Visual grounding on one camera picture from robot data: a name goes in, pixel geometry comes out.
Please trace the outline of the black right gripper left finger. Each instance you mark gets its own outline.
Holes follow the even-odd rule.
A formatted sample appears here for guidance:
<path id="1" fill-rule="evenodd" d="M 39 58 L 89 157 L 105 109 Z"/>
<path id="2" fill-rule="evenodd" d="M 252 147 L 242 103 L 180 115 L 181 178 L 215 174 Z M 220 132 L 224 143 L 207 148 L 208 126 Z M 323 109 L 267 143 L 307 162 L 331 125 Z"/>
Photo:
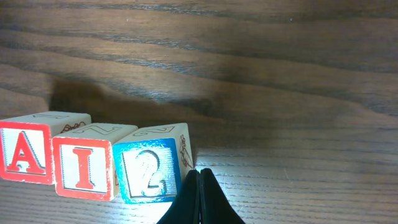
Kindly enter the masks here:
<path id="1" fill-rule="evenodd" d="M 199 224 L 199 172 L 190 170 L 180 192 L 157 224 Z"/>

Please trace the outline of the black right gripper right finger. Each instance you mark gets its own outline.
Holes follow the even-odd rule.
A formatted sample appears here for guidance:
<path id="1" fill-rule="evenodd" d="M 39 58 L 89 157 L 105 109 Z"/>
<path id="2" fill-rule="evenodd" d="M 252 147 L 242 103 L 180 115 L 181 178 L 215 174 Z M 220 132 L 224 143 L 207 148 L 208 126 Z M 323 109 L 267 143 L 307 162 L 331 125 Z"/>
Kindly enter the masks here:
<path id="1" fill-rule="evenodd" d="M 200 172 L 200 197 L 203 224 L 244 224 L 209 168 Z"/>

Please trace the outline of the blue question mark block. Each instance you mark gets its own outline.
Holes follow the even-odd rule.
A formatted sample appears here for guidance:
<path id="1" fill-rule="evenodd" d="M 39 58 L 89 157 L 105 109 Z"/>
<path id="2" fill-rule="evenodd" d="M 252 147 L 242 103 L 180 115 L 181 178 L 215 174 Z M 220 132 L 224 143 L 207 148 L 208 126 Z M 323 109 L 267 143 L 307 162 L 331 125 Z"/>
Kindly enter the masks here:
<path id="1" fill-rule="evenodd" d="M 187 123 L 139 128 L 113 145 L 122 199 L 171 202 L 195 168 Z"/>

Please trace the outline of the red letter I block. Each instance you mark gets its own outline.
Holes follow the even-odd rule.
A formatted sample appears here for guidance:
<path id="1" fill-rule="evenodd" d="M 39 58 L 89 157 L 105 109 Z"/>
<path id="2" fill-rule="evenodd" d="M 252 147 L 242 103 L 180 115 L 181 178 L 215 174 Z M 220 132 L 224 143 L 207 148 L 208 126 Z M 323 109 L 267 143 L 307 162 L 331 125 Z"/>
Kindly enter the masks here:
<path id="1" fill-rule="evenodd" d="M 59 196 L 109 202 L 119 193 L 113 145 L 138 127 L 92 123 L 52 139 Z"/>

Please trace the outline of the red letter A block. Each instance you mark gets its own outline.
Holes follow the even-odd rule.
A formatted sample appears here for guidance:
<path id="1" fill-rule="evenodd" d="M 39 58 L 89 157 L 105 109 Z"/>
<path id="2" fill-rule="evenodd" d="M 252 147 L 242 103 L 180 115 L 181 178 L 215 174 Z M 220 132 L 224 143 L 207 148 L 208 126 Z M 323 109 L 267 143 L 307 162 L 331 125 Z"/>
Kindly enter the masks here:
<path id="1" fill-rule="evenodd" d="M 1 178 L 54 184 L 52 138 L 91 123 L 87 113 L 46 111 L 1 120 Z"/>

